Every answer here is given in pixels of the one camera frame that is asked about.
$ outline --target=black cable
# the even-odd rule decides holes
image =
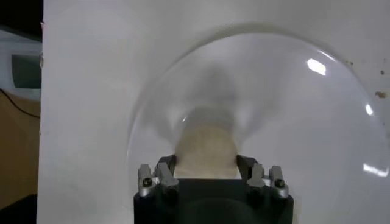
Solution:
[[[35,118],[38,118],[38,119],[41,118],[40,116],[31,114],[31,113],[29,113],[29,112],[23,110],[22,108],[20,108],[20,107],[11,99],[11,97],[10,97],[4,90],[0,89],[0,92],[2,92],[2,93],[6,96],[6,98],[8,98],[8,100],[12,103],[12,105],[14,105],[14,106],[16,107],[16,109],[20,110],[22,113],[25,113],[25,114],[27,114],[27,115],[30,115],[30,116],[35,117]]]

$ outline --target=bolt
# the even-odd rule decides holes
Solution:
[[[152,179],[150,177],[147,177],[142,181],[142,186],[143,187],[150,187],[152,185],[152,183],[153,183]]]
[[[275,180],[275,187],[277,188],[284,188],[285,187],[285,181],[282,179],[276,179]]]

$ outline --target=clear plastic dome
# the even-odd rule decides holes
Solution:
[[[282,167],[296,223],[390,220],[384,128],[351,70],[312,44],[271,33],[216,40],[147,85],[138,106],[131,197],[141,164],[172,155],[184,128],[212,123],[240,155]]]

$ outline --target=beige material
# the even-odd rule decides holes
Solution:
[[[185,131],[176,147],[177,178],[235,178],[237,148],[232,136],[217,126]]]
[[[9,96],[39,116],[39,102]],[[37,193],[39,127],[38,118],[20,112],[0,93],[0,209]]]

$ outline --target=white backdrop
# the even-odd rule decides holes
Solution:
[[[38,223],[129,222],[126,150],[143,85],[224,33],[278,27],[351,61],[390,125],[388,99],[375,97],[390,88],[389,11],[387,0],[45,1]]]

